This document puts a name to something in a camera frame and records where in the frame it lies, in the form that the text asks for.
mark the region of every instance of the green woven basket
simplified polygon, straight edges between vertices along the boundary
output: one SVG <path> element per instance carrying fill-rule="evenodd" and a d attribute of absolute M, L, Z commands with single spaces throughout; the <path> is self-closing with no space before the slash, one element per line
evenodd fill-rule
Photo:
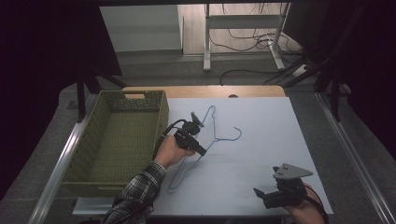
<path fill-rule="evenodd" d="M 164 91 L 101 91 L 62 184 L 80 197 L 115 197 L 151 161 L 168 124 Z"/>

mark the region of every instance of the white wall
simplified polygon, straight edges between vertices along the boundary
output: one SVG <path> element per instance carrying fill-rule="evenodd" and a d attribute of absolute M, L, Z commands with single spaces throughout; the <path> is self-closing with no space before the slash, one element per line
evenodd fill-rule
<path fill-rule="evenodd" d="M 100 9 L 116 52 L 181 49 L 177 6 Z"/>

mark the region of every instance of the plaid shirt sleeve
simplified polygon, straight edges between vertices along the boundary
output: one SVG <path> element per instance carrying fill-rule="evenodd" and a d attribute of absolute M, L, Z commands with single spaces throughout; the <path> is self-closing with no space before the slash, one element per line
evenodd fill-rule
<path fill-rule="evenodd" d="M 142 204 L 141 209 L 122 224 L 143 224 L 146 218 L 154 210 L 152 203 L 160 185 L 165 178 L 165 169 L 158 162 L 152 161 L 142 173 L 136 175 L 131 182 L 122 190 L 120 197 L 114 201 L 113 207 L 107 212 L 102 220 L 103 224 L 113 223 L 136 210 Z"/>

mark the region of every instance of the gray carpet floor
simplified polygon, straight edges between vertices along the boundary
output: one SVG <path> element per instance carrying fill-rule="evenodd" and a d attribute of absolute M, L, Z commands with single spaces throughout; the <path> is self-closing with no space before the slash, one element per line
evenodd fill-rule
<path fill-rule="evenodd" d="M 123 77 L 131 86 L 219 85 L 221 74 L 233 69 L 275 71 L 267 55 L 217 55 L 212 71 L 203 72 L 200 57 L 140 55 L 122 53 L 119 61 Z M 270 74 L 235 72 L 223 79 L 225 85 L 261 85 Z M 382 223 L 345 151 L 326 118 L 312 89 L 315 77 L 285 89 L 299 120 L 304 139 L 331 202 L 334 224 Z M 104 89 L 117 87 L 100 79 Z M 2 223 L 26 223 L 44 189 L 64 145 L 78 119 L 77 91 L 72 85 L 59 97 L 58 109 L 30 160 L 0 202 Z M 396 211 L 396 162 L 370 130 L 354 114 L 347 98 L 340 98 L 340 118 L 375 183 Z M 77 197 L 60 187 L 45 223 L 79 223 L 88 217 L 72 216 Z"/>

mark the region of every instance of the table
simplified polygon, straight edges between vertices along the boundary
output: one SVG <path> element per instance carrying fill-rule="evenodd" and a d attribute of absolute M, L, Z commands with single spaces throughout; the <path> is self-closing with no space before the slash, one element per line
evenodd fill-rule
<path fill-rule="evenodd" d="M 270 86 L 270 87 L 265 87 L 265 86 L 232 86 L 232 87 L 228 87 L 228 86 L 208 86 L 208 87 L 129 87 L 126 88 L 125 90 L 137 90 L 137 91 L 141 91 L 141 90 L 165 90 L 167 97 L 169 98 L 169 102 L 172 104 L 172 98 L 174 97 L 185 97 L 184 100 L 189 100 L 188 98 L 191 97 L 204 97 L 201 99 L 206 99 L 206 100 L 211 100 L 209 97 L 216 97 L 217 100 L 225 100 L 226 98 L 228 98 L 230 95 L 237 95 L 240 97 L 240 99 L 235 99 L 235 100 L 242 100 L 244 97 L 246 97 L 246 99 L 250 99 L 250 100 L 255 100 L 255 99 L 271 99 L 272 102 L 275 102 L 279 99 L 281 99 L 281 101 L 288 101 L 289 99 L 287 97 L 285 97 L 285 93 L 283 92 L 282 88 L 278 87 L 278 86 Z M 266 98 L 254 98 L 255 96 L 260 96 L 260 97 L 265 97 Z M 94 97 L 91 97 L 88 100 L 88 111 L 90 111 L 91 108 L 91 104 L 94 103 Z M 290 102 L 288 104 L 283 104 L 286 107 L 284 107 L 285 109 L 288 110 L 292 110 Z M 294 121 L 292 122 L 294 127 L 298 127 L 298 122 L 297 120 L 294 118 Z M 48 210 L 51 206 L 51 202 L 53 200 L 53 198 L 55 197 L 55 194 L 59 188 L 59 182 L 63 176 L 63 172 L 65 171 L 66 165 L 67 165 L 67 161 L 70 159 L 70 154 L 73 151 L 74 145 L 76 143 L 76 139 L 78 139 L 78 136 L 81 134 L 84 124 L 85 124 L 86 120 L 83 120 L 81 123 L 78 123 L 76 125 L 76 128 L 73 130 L 70 139 L 68 141 L 68 143 L 66 144 L 65 148 L 64 148 L 64 153 L 62 154 L 61 158 L 59 159 L 50 179 L 49 182 L 46 186 L 46 188 L 44 189 L 44 192 L 39 200 L 39 202 L 37 203 L 37 206 L 35 208 L 35 211 L 33 212 L 31 219 L 29 220 L 29 223 L 41 223 L 42 221 L 44 221 L 46 214 L 48 213 Z M 302 138 L 301 135 L 301 131 L 299 133 L 300 135 L 300 140 L 302 139 L 303 142 L 301 143 L 301 146 L 304 146 L 304 139 Z M 309 152 L 307 150 L 304 151 L 305 155 L 308 155 L 309 159 Z M 313 163 L 310 163 L 309 165 L 309 170 L 314 171 L 314 173 L 316 172 L 315 170 L 315 166 L 313 165 Z M 271 180 L 273 181 L 272 184 L 270 184 L 271 189 L 273 189 L 275 191 L 275 189 L 273 188 L 274 184 L 275 184 L 275 180 L 270 176 L 269 177 L 270 180 L 267 181 L 267 183 L 271 183 Z M 315 185 L 315 188 L 318 189 L 318 193 L 319 195 L 323 195 L 324 194 L 324 190 L 320 184 L 320 182 L 317 182 L 318 186 Z M 256 183 L 257 188 L 262 187 L 262 184 L 260 185 L 258 182 Z M 256 187 L 256 186 L 250 186 L 250 190 L 252 193 L 252 197 L 255 198 L 255 195 L 253 193 L 252 188 Z M 269 186 L 266 186 L 266 191 L 271 191 L 271 189 L 268 189 Z M 328 212 L 331 212 L 331 208 L 328 205 L 327 199 L 326 197 L 322 196 L 322 198 L 324 199 L 324 202 L 326 204 L 326 208 Z M 256 205 L 260 205 L 260 206 L 256 206 L 258 210 L 255 211 L 254 214 L 251 214 L 252 216 L 257 216 L 258 214 L 260 214 L 260 211 L 262 211 L 262 207 L 263 204 L 260 200 L 258 200 L 256 202 Z M 285 215 L 283 210 L 274 210 L 276 211 L 275 214 L 279 215 L 279 216 L 283 216 Z M 163 216 L 164 212 L 166 212 L 165 210 L 163 210 L 163 213 L 154 213 L 153 215 L 157 215 L 157 216 Z"/>

